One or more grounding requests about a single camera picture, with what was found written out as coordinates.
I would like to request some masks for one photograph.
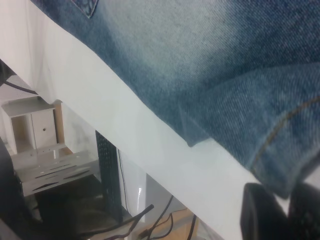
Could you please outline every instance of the white cabinet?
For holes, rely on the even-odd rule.
[[[14,100],[2,106],[6,138],[14,154],[57,143],[54,108],[38,97]]]

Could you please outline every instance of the white desk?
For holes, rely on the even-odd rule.
[[[48,103],[61,100],[226,240],[242,239],[257,180],[214,140],[193,148],[88,47],[29,0],[0,1],[0,58]]]

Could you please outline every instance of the blue denim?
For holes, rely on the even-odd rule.
[[[32,2],[189,146],[215,139],[278,195],[319,154],[319,1]]]

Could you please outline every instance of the cabinet door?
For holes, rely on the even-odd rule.
[[[34,112],[31,117],[36,148],[57,144],[53,110]]]

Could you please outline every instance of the denim fabric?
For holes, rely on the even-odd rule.
[[[99,0],[91,18],[32,2],[190,146],[214,138],[280,196],[319,153],[319,1]]]
[[[98,0],[71,0],[88,18],[95,11]]]

